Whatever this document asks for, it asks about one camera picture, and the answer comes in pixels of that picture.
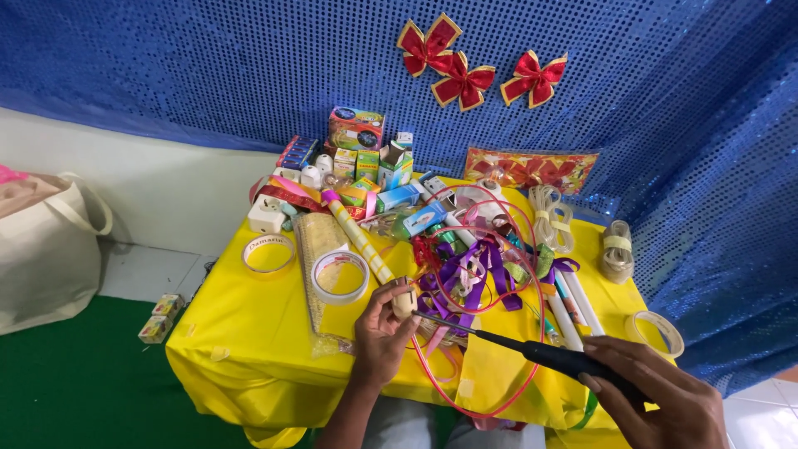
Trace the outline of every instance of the yellow plastic sheet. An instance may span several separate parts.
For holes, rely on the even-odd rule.
[[[504,195],[531,215],[520,193],[505,189]],[[596,314],[609,335],[626,338],[624,320],[645,309],[642,298],[631,280],[616,285],[600,276],[601,227],[573,221],[571,228],[576,250],[568,256],[582,264],[579,279]],[[286,235],[294,239],[292,232]],[[256,236],[246,222],[242,224],[175,326],[167,343],[167,356],[197,411],[242,426],[256,447],[280,449],[296,444],[306,427],[326,423],[354,359],[345,354],[316,360],[311,357],[313,340],[298,261],[273,275],[251,276],[242,264],[241,250]],[[375,245],[378,249],[385,246],[384,242]],[[409,244],[389,250],[385,261],[397,276],[416,275]],[[368,292],[376,287],[372,276]],[[349,306],[328,306],[323,330],[351,338],[368,292]],[[522,297],[538,307],[533,290]],[[526,307],[520,312],[506,312],[498,304],[478,321],[483,329],[507,336],[539,337],[538,319]],[[449,362],[439,351],[433,353],[430,366],[439,375],[451,374]],[[530,369],[531,364],[519,354],[471,339],[461,376],[443,388],[462,407],[492,411],[517,389]],[[445,404],[410,350],[383,394]],[[625,447],[617,427],[601,408],[586,429],[567,430],[583,417],[586,402],[585,387],[539,368],[527,390],[500,417],[553,428],[548,434],[549,447]]]

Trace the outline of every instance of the gold-trimmed red bow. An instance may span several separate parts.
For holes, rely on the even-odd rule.
[[[516,71],[512,74],[514,78],[501,85],[501,96],[504,97],[504,103],[509,106],[527,91],[529,91],[529,109],[549,101],[554,97],[552,86],[563,78],[566,62],[568,62],[568,53],[540,69],[538,55],[534,51],[528,50],[518,60]]]
[[[458,51],[453,55],[452,68],[447,75],[430,86],[435,99],[444,107],[460,97],[460,111],[467,111],[485,103],[482,93],[493,83],[496,67],[479,66],[469,72],[465,53]]]
[[[447,48],[462,33],[463,30],[445,13],[440,13],[426,35],[422,34],[412,19],[408,19],[399,34],[397,47],[405,51],[405,67],[414,77],[424,73],[428,64],[439,74],[445,75],[452,67],[452,51]]]

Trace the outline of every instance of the canvas bag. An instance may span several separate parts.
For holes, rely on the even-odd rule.
[[[0,335],[72,318],[89,305],[100,286],[96,236],[113,225],[107,204],[86,185],[105,226],[88,222],[81,191],[65,179],[78,175],[16,174],[0,185],[0,210],[14,210],[0,214]]]

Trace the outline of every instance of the white tile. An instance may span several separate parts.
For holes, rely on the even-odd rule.
[[[798,383],[781,379],[774,379],[773,383],[790,407],[798,407]]]
[[[199,258],[188,252],[103,241],[102,278],[98,294],[157,302],[177,290]]]
[[[183,279],[183,282],[180,283],[175,293],[179,293],[186,303],[191,302],[192,295],[197,291],[197,288],[205,277],[205,264],[213,262],[216,259],[216,257],[212,256],[200,256],[197,258],[196,262],[194,262],[194,266],[192,266],[192,269],[188,270],[188,274],[185,279]]]
[[[775,403],[778,405],[787,405],[787,400],[779,393],[776,385],[773,384],[771,379],[767,379],[762,383],[758,383],[753,387],[748,387],[743,391],[734,393],[730,397],[735,399],[748,399],[752,401]]]
[[[798,417],[790,407],[729,398],[723,412],[736,449],[798,448]]]

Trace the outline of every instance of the white wall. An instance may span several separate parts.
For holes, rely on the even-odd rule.
[[[218,256],[247,194],[277,155],[210,149],[0,108],[0,164],[84,177],[114,211],[120,242]]]

